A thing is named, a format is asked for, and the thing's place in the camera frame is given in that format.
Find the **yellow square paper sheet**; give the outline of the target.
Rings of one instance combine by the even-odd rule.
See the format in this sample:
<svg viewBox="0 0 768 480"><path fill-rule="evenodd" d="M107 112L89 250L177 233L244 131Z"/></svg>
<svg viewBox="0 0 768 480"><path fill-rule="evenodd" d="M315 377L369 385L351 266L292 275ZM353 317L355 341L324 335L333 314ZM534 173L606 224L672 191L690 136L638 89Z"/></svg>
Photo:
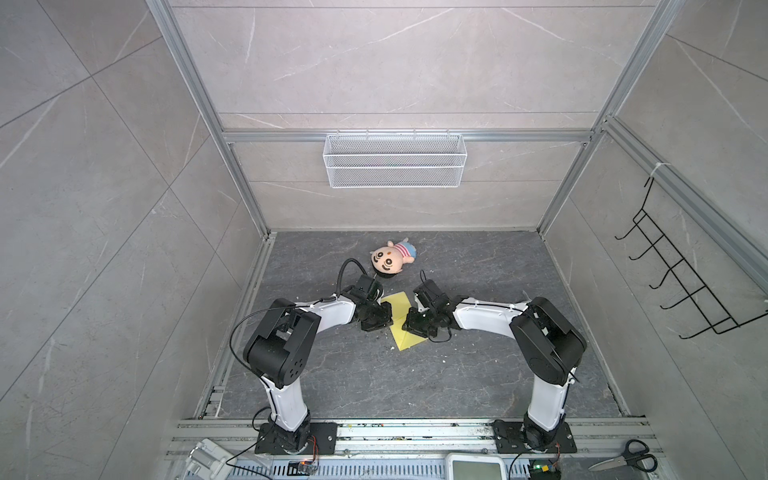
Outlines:
<svg viewBox="0 0 768 480"><path fill-rule="evenodd" d="M409 333L403 329L407 314L412 308L411 302L405 292L385 296L380 300L380 303L388 303L392 307L392 325L390 326L390 331L399 351L409 349L426 341L426 338Z"/></svg>

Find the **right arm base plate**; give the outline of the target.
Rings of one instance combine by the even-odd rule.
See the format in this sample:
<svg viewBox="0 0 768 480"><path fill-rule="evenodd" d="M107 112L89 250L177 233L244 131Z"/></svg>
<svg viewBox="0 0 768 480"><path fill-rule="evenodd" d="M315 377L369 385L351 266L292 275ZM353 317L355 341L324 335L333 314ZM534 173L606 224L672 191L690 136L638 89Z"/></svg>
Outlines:
<svg viewBox="0 0 768 480"><path fill-rule="evenodd" d="M573 454L578 451L570 426L561 421L546 431L528 417L522 421L494 420L490 424L496 450L500 454Z"/></svg>

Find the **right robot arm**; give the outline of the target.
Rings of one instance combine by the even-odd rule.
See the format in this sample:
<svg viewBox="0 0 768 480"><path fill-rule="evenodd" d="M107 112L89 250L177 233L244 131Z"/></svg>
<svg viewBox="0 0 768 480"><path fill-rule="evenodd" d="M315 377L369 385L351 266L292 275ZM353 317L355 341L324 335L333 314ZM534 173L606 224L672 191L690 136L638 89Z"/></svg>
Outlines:
<svg viewBox="0 0 768 480"><path fill-rule="evenodd" d="M478 330L516 341L534 376L521 440L525 449L538 452L553 445L565 424L568 391L587 349L578 329L544 297L516 304L449 298L432 280L414 293L417 306L408 310L402 326L410 334L433 340L442 328L450 333Z"/></svg>

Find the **small green circuit board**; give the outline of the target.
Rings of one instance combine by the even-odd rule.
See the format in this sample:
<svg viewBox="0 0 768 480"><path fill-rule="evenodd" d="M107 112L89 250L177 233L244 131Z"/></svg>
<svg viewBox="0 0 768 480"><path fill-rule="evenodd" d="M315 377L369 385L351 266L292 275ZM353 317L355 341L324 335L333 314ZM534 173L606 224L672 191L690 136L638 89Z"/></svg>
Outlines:
<svg viewBox="0 0 768 480"><path fill-rule="evenodd" d="M556 464L545 461L532 461L528 469L530 480L560 480L562 472Z"/></svg>

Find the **plush doll toy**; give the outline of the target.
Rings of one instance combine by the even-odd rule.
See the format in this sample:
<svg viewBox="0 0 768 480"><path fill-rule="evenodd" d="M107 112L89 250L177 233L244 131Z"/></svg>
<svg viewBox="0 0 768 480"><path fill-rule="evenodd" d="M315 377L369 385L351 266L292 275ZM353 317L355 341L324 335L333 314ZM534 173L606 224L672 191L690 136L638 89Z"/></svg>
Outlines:
<svg viewBox="0 0 768 480"><path fill-rule="evenodd" d="M370 253L371 264L383 276L394 276L402 272L403 267L415 262L417 250L408 239L394 243L388 241Z"/></svg>

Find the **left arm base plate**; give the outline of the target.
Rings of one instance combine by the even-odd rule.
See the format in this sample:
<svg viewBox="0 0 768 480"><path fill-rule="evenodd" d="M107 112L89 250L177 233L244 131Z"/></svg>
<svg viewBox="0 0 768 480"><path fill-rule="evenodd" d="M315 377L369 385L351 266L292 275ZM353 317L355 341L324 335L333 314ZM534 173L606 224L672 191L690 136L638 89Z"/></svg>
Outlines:
<svg viewBox="0 0 768 480"><path fill-rule="evenodd" d="M338 427L333 422L304 422L297 431L291 432L273 423L263 423L259 427L254 452L332 455L336 448Z"/></svg>

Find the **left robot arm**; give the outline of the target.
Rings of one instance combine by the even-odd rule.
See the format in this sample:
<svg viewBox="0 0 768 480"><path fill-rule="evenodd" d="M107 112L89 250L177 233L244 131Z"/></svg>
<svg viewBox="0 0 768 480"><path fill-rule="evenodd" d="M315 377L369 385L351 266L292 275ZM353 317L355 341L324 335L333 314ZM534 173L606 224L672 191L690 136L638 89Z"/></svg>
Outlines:
<svg viewBox="0 0 768 480"><path fill-rule="evenodd" d="M242 361L264 386L279 432L303 434L310 422L300 376L317 335L354 322L364 331L390 326L392 306L380 300L382 294L379 280L363 274L330 297L312 302L278 298L266 309L243 348Z"/></svg>

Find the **small red-wired circuit board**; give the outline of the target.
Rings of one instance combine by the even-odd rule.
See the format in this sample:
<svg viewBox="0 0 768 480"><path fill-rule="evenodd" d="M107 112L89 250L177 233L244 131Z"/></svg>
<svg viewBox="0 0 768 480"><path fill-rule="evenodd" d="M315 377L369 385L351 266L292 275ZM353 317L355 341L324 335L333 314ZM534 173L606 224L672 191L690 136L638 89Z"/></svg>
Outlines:
<svg viewBox="0 0 768 480"><path fill-rule="evenodd" d="M287 475L289 476L312 476L319 470L319 463L317 461L293 461L287 465Z"/></svg>

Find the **black handled scissors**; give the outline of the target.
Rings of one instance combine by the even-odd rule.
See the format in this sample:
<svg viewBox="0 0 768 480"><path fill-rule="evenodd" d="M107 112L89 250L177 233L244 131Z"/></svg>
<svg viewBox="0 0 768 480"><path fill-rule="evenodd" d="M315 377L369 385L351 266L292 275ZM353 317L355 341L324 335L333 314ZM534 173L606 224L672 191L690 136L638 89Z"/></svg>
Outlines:
<svg viewBox="0 0 768 480"><path fill-rule="evenodd" d="M658 469L658 465L656 456L644 441L630 439L625 443L620 455L590 466L589 471L606 471L626 466L644 473L652 473Z"/></svg>

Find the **white device bottom left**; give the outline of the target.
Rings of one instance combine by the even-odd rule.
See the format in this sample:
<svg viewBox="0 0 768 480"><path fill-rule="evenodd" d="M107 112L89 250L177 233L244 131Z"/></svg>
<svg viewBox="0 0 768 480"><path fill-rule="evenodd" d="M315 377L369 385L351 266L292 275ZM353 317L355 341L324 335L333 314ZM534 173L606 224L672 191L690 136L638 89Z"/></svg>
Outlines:
<svg viewBox="0 0 768 480"><path fill-rule="evenodd" d="M235 455L210 439L199 441L185 461L185 476L226 480L235 469Z"/></svg>

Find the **white digital scale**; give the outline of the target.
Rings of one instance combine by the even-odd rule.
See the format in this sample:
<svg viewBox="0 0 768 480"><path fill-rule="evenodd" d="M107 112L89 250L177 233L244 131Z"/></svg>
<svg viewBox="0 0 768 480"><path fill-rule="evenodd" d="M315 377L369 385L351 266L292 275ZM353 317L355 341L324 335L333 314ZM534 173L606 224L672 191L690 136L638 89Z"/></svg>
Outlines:
<svg viewBox="0 0 768 480"><path fill-rule="evenodd" d="M447 480L507 480L503 459L491 455L450 453L445 458Z"/></svg>

